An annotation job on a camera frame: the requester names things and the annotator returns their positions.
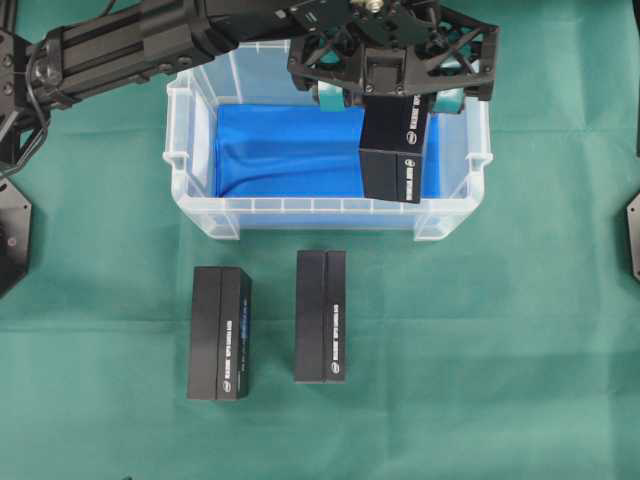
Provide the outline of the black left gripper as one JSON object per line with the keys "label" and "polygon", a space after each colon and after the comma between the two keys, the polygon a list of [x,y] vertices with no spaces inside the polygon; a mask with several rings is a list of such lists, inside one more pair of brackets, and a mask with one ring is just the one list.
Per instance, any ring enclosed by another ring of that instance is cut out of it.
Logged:
{"label": "black left gripper", "polygon": [[323,112],[345,92],[435,95],[432,112],[459,114],[465,95],[491,99],[500,29],[438,1],[307,1],[290,15],[304,29],[290,41],[288,71]]}

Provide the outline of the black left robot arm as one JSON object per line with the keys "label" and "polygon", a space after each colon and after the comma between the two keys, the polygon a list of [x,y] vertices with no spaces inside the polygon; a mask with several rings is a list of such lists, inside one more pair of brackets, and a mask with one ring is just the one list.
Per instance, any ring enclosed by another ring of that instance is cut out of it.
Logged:
{"label": "black left robot arm", "polygon": [[175,74],[241,45],[285,41],[300,91],[328,84],[351,99],[435,96],[487,101],[500,30],[438,1],[140,1],[29,42],[17,5],[1,5],[1,174],[18,173],[51,114],[116,88]]}

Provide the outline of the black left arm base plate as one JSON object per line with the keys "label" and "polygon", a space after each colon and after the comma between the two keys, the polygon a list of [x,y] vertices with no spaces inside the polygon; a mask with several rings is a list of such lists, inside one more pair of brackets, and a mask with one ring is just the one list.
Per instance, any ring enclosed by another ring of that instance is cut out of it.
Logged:
{"label": "black left arm base plate", "polygon": [[1,180],[1,276],[5,297],[27,274],[32,204],[8,179]]}

